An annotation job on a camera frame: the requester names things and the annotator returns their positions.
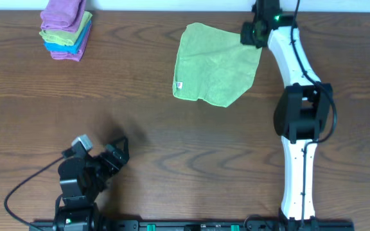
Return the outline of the light green microfiber cloth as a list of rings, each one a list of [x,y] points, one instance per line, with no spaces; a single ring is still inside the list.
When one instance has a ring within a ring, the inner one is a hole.
[[[189,24],[177,52],[173,96],[226,108],[252,87],[260,57],[261,49],[241,44],[237,33]]]

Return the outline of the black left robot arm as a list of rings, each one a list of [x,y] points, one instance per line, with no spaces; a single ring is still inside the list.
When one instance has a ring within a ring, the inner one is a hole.
[[[93,144],[86,134],[78,136],[62,152],[59,167],[64,205],[55,212],[53,230],[104,230],[103,216],[95,202],[107,188],[107,181],[129,161],[128,139],[121,137],[104,146],[97,156],[90,156]]]

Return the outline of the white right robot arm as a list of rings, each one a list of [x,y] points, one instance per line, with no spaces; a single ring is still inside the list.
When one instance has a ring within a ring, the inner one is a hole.
[[[281,137],[285,157],[285,189],[281,211],[288,220],[315,216],[312,199],[313,156],[328,114],[337,124],[333,90],[313,71],[301,44],[297,14],[285,15],[278,0],[257,0],[254,18],[242,26],[240,42],[267,48],[276,59],[284,91],[274,111],[274,129]]]

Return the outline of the folded purple bottom cloth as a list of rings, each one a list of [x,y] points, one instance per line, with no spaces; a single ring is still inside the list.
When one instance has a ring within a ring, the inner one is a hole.
[[[79,38],[78,41],[80,41],[80,47],[76,50],[75,54],[72,54],[70,52],[64,52],[64,51],[51,51],[51,57],[54,60],[73,60],[76,62],[79,62],[84,53],[87,46],[89,34],[91,32],[92,23],[89,21],[89,25],[86,26],[83,30],[83,38]]]

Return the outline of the folded blue cloth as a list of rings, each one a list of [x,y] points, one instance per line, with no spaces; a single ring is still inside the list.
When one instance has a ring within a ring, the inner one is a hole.
[[[92,21],[88,21],[87,25],[83,28],[80,36],[72,46],[62,46],[56,43],[45,42],[44,46],[48,51],[52,52],[65,52],[76,55],[79,50],[84,50],[85,45],[88,41],[89,33],[91,31]]]

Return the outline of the folded olive green cloth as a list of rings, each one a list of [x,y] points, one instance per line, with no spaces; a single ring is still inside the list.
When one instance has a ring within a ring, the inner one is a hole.
[[[55,43],[61,46],[73,46],[84,32],[84,29],[88,26],[92,16],[92,13],[85,11],[82,16],[82,21],[77,31],[74,33],[67,31],[41,30],[39,35],[48,43]]]

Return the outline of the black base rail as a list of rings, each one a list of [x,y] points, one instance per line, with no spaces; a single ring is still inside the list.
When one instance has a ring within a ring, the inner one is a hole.
[[[354,231],[349,221],[320,221],[311,219],[301,228],[299,221],[263,221],[253,219],[246,222],[190,222],[190,221],[104,221],[97,230],[105,231],[264,231],[264,230],[315,230]]]

